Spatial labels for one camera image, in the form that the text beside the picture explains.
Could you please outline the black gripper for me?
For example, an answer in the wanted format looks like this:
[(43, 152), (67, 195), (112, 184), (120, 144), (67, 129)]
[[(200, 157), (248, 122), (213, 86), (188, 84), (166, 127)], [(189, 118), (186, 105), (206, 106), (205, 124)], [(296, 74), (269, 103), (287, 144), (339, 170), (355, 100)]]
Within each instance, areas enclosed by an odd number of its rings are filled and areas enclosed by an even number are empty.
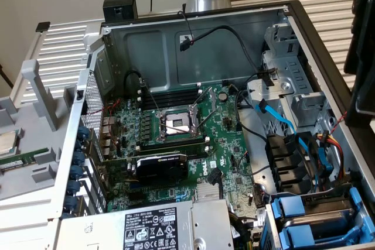
[(374, 0), (353, 0), (354, 15), (344, 72), (355, 76), (345, 123), (366, 127), (374, 118)]

